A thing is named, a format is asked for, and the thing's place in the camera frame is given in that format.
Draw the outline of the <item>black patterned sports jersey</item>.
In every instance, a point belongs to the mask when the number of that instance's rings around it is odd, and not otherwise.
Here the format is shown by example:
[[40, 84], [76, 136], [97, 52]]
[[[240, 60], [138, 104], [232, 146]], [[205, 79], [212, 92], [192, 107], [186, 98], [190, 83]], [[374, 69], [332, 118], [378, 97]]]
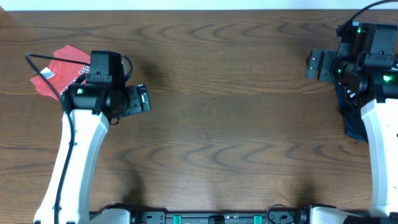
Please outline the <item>black patterned sports jersey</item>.
[[349, 90], [347, 87], [341, 86], [340, 91], [342, 93], [343, 106], [347, 106], [353, 109], [360, 109], [363, 105], [364, 96]]

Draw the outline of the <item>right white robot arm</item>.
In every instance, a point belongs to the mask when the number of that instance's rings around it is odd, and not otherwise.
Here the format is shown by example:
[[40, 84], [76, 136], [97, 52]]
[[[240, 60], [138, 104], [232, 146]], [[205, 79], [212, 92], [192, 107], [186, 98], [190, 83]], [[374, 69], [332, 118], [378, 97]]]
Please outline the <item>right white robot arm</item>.
[[397, 69], [392, 55], [339, 55], [314, 49], [307, 78], [335, 85], [347, 135], [369, 146], [372, 196], [360, 217], [336, 208], [315, 207], [311, 223], [397, 223]]

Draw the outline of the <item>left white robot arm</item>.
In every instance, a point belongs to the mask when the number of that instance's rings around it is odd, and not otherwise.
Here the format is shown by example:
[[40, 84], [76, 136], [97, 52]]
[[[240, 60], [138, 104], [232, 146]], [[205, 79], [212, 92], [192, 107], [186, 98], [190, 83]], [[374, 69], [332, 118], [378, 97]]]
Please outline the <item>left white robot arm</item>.
[[137, 86], [72, 84], [63, 95], [62, 138], [45, 197], [34, 223], [135, 223], [128, 205], [90, 213], [98, 154], [112, 119], [150, 111], [148, 89]]

